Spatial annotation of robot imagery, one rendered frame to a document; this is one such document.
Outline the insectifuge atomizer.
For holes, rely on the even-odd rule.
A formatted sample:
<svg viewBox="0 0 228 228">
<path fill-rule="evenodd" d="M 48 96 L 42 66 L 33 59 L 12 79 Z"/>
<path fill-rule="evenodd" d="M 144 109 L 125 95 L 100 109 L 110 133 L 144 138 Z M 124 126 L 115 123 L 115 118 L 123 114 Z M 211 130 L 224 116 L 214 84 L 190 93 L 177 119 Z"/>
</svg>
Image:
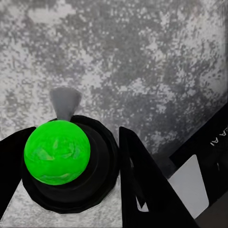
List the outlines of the insectifuge atomizer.
<svg viewBox="0 0 228 228">
<path fill-rule="evenodd" d="M 23 151 L 20 172 L 29 196 L 45 210 L 81 213 L 102 202 L 120 173 L 120 149 L 101 122 L 76 114 L 82 94 L 49 91 L 57 118 L 36 128 Z"/>
</svg>

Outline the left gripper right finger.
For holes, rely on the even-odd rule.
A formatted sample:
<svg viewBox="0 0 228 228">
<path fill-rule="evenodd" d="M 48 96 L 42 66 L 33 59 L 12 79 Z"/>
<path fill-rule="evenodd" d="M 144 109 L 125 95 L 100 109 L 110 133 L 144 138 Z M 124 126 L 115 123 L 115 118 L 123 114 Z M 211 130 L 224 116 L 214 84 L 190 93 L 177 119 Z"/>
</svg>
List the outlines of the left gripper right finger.
<svg viewBox="0 0 228 228">
<path fill-rule="evenodd" d="M 119 127 L 123 228 L 199 228 L 137 134 Z M 137 208 L 132 167 L 148 213 Z"/>
</svg>

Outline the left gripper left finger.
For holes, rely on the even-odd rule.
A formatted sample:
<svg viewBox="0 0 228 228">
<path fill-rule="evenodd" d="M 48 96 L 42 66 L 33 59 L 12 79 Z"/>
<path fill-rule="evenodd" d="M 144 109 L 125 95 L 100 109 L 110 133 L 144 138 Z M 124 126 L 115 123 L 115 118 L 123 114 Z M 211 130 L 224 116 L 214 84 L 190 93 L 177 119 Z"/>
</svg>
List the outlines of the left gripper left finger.
<svg viewBox="0 0 228 228">
<path fill-rule="evenodd" d="M 20 164 L 23 151 L 35 129 L 23 129 L 0 141 L 0 220 L 22 179 Z M 149 210 L 141 212 L 148 213 Z"/>
</svg>

